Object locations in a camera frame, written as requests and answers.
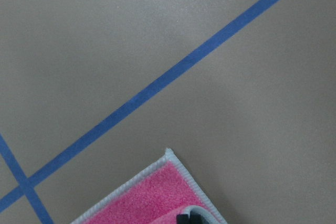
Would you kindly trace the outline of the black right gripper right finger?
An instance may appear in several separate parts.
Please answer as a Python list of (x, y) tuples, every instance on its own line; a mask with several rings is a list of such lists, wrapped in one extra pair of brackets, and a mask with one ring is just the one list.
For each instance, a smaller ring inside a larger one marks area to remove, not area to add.
[(199, 209), (190, 210), (190, 224), (203, 224), (203, 217)]

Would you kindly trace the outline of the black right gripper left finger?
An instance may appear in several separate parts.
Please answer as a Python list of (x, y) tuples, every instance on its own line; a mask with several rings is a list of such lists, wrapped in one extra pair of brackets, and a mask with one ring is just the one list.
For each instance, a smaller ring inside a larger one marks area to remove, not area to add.
[(189, 216), (188, 214), (179, 214), (176, 216), (177, 224), (189, 224)]

